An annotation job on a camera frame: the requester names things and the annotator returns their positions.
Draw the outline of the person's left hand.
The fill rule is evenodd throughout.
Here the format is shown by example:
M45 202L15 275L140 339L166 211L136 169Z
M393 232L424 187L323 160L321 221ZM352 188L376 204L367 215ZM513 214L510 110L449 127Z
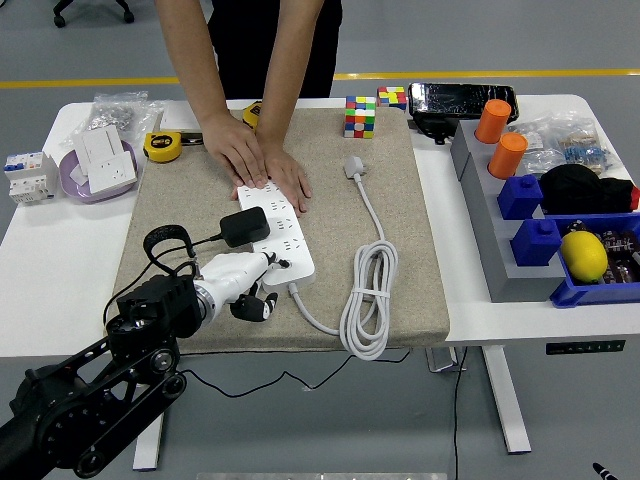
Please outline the person's left hand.
M303 168L284 150L279 141L257 139L265 161L267 178L278 186L294 208L297 217L307 212L306 201L312 190ZM231 198L238 199L238 189L233 187Z

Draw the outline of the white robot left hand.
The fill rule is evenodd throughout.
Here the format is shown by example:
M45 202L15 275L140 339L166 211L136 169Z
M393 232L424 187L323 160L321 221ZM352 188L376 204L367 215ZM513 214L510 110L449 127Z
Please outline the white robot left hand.
M274 268L289 268L291 262L274 252L228 253L215 256L201 268L201 278L194 281L200 305L202 325L213 321L225 305L232 315L249 322L263 322L275 309L278 294L265 300L257 297L259 282Z

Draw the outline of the person's right hand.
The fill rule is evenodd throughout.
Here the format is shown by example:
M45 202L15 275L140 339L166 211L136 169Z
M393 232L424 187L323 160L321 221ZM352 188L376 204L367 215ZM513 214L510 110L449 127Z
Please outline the person's right hand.
M262 188L268 181L265 161L253 131L229 112L200 120L204 145L235 187Z

